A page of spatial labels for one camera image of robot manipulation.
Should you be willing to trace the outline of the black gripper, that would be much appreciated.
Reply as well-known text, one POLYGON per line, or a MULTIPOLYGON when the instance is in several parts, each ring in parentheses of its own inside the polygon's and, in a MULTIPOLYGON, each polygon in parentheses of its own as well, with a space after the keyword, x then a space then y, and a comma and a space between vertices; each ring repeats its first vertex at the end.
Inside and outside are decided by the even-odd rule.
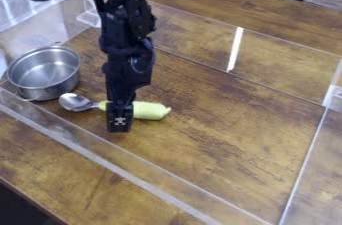
POLYGON ((154 43, 150 37, 143 38, 126 48, 115 48, 100 40, 102 51, 107 62, 102 69, 106 75, 107 130, 112 133, 127 133, 134 121, 134 105, 118 106, 114 102, 130 103, 135 91, 151 83, 155 63, 154 43))

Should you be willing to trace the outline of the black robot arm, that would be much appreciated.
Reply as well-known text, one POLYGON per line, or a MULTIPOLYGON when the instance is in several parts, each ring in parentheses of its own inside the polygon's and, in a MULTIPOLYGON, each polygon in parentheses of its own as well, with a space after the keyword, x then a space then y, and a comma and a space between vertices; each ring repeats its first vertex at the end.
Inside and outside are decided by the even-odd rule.
POLYGON ((100 50, 107 55, 107 130, 131 129, 136 90, 151 83, 155 52, 148 34, 156 17, 147 0, 94 0, 102 22, 100 50))

